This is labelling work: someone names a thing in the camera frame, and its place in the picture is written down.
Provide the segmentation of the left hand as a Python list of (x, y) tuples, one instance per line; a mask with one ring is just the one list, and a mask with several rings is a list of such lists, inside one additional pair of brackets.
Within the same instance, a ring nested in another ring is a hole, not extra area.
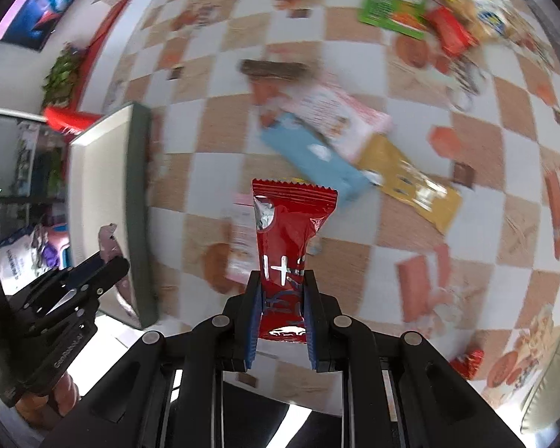
[(52, 430), (81, 399), (71, 374), (65, 372), (47, 396), (31, 392), (24, 394), (15, 405), (17, 413), (32, 427)]

